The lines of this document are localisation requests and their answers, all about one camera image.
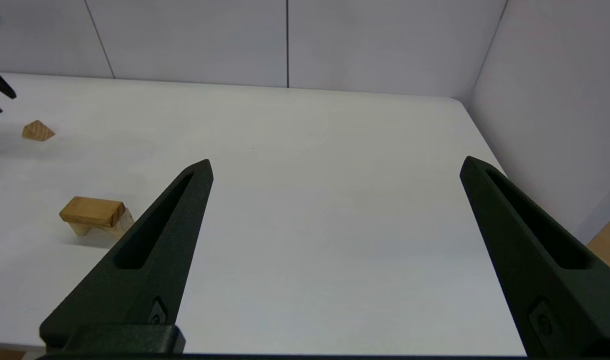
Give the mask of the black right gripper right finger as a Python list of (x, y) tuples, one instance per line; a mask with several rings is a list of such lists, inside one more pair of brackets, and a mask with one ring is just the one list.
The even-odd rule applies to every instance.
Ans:
[(459, 177), (527, 356), (610, 360), (610, 267), (488, 162)]

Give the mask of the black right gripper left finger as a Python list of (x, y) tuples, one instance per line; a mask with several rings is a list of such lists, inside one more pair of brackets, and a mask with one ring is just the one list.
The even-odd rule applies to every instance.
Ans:
[(214, 174), (208, 159), (186, 167), (40, 324), (49, 347), (95, 325), (173, 325)]

